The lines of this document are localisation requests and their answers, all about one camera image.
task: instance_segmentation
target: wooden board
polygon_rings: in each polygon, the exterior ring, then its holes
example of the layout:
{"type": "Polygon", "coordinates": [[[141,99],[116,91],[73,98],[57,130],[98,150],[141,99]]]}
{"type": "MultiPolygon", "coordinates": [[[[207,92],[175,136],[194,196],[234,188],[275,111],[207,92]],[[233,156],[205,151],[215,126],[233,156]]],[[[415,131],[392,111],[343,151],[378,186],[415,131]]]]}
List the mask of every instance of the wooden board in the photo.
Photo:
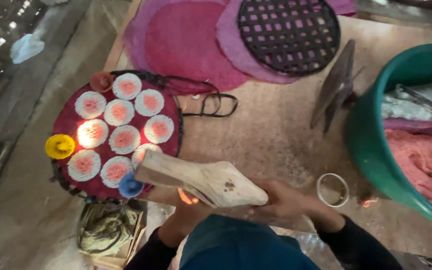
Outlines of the wooden board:
{"type": "MultiPolygon", "coordinates": [[[[356,40],[353,70],[364,67],[354,82],[363,93],[375,81],[381,68],[394,56],[411,47],[432,43],[432,30],[391,25],[338,16],[341,48],[356,40]]],[[[239,100],[237,111],[228,118],[186,117],[179,157],[199,163],[229,161],[247,177],[277,178],[313,192],[315,180],[324,173],[341,175],[351,189],[350,200],[339,210],[351,217],[390,249],[432,256],[432,222],[421,214],[383,195],[369,208],[358,198],[375,193],[371,184],[351,164],[342,131],[348,111],[339,111],[329,132],[323,125],[309,129],[313,106],[331,63],[320,73],[293,84],[277,85],[249,80],[229,91],[239,100]]],[[[110,70],[131,69],[123,50],[110,70]]],[[[200,100],[180,97],[185,112],[197,112],[200,100]]],[[[174,204],[177,191],[154,188],[146,200],[174,204]]],[[[252,217],[245,208],[224,209],[228,216],[250,219],[284,228],[311,231],[305,220],[270,220],[252,217]]]]}

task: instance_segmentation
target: hand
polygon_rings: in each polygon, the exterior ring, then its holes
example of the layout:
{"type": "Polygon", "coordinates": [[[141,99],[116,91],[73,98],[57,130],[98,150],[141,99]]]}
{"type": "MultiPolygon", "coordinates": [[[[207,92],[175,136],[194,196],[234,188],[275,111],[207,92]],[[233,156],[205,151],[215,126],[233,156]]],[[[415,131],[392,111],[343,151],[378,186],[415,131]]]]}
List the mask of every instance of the hand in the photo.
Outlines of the hand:
{"type": "Polygon", "coordinates": [[[277,180],[257,180],[253,183],[264,190],[268,203],[255,206],[255,212],[262,212],[275,218],[292,218],[299,214],[307,215],[319,232],[335,233],[346,224],[345,219],[333,208],[315,197],[307,196],[286,182],[277,180]]]}
{"type": "Polygon", "coordinates": [[[313,205],[314,198],[304,195],[287,182],[274,179],[252,181],[269,197],[267,204],[254,207],[256,212],[263,212],[275,218],[291,218],[305,214],[313,205]]]}
{"type": "Polygon", "coordinates": [[[213,209],[182,189],[178,189],[179,200],[174,214],[159,228],[158,236],[163,243],[176,248],[193,229],[206,219],[213,209]]]}

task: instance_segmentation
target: white circular disc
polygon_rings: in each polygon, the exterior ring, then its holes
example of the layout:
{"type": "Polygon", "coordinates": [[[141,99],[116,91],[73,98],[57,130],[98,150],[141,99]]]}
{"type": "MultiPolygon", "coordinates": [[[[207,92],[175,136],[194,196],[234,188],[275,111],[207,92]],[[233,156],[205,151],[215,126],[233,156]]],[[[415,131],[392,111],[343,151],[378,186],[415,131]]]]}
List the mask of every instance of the white circular disc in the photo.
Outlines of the white circular disc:
{"type": "Polygon", "coordinates": [[[84,119],[93,119],[104,112],[106,98],[95,91],[84,92],[74,103],[74,109],[84,119]]]}
{"type": "Polygon", "coordinates": [[[98,147],[108,138],[108,125],[100,119],[87,120],[78,127],[77,137],[86,149],[98,147]]]}
{"type": "Polygon", "coordinates": [[[95,177],[101,169],[101,158],[93,150],[81,150],[68,162],[68,174],[78,182],[85,182],[95,177]]]}
{"type": "Polygon", "coordinates": [[[109,136],[109,146],[118,155],[133,152],[140,142],[139,131],[131,125],[118,126],[109,136]]]}
{"type": "Polygon", "coordinates": [[[151,117],[144,125],[144,135],[153,144],[167,142],[174,132],[174,123],[166,115],[155,115],[151,117]]]}
{"type": "Polygon", "coordinates": [[[161,147],[156,144],[142,144],[138,146],[138,148],[136,148],[136,150],[134,151],[134,154],[131,156],[131,163],[134,169],[136,169],[139,163],[143,160],[147,149],[159,153],[163,152],[163,150],[161,150],[161,147]]]}
{"type": "Polygon", "coordinates": [[[131,160],[125,156],[110,158],[101,169],[101,179],[106,187],[118,188],[121,179],[133,171],[131,160]]]}
{"type": "Polygon", "coordinates": [[[134,108],[142,116],[154,116],[164,107],[164,96],[158,90],[147,89],[134,100],[134,108]]]}
{"type": "Polygon", "coordinates": [[[104,120],[111,126],[128,124],[135,116],[133,104],[127,100],[115,99],[106,105],[104,120]]]}
{"type": "Polygon", "coordinates": [[[113,93],[118,99],[132,100],[140,92],[142,87],[141,80],[132,73],[126,73],[116,78],[113,83],[113,93]]]}

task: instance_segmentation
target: black woven mat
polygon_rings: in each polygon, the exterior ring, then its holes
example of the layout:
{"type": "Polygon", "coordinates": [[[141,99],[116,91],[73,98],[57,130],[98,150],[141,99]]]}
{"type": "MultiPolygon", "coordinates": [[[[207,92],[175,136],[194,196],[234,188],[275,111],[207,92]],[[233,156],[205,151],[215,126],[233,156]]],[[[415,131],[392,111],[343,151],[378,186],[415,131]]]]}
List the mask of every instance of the black woven mat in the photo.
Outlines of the black woven mat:
{"type": "Polygon", "coordinates": [[[339,48],[338,19],[324,0],[243,0],[237,23],[253,56],[284,73],[322,70],[339,48]]]}

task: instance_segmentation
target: white ring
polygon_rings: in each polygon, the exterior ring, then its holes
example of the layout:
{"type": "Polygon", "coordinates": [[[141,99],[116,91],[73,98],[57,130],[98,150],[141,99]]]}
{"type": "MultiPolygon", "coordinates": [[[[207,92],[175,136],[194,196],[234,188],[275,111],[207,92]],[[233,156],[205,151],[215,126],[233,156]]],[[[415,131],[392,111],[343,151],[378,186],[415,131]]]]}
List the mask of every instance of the white ring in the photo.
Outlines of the white ring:
{"type": "Polygon", "coordinates": [[[344,181],[343,177],[341,177],[335,173],[325,173],[318,178],[318,181],[316,181],[316,193],[318,194],[318,198],[321,200],[321,202],[323,202],[325,205],[330,206],[330,207],[343,206],[350,199],[350,187],[348,187],[348,183],[346,183],[346,181],[344,181]],[[343,183],[343,186],[345,189],[345,194],[344,194],[343,201],[340,204],[331,205],[331,204],[327,203],[326,200],[323,198],[323,195],[321,195],[321,180],[323,178],[325,178],[327,175],[333,175],[334,177],[339,179],[339,181],[341,181],[341,183],[343,183]]]}

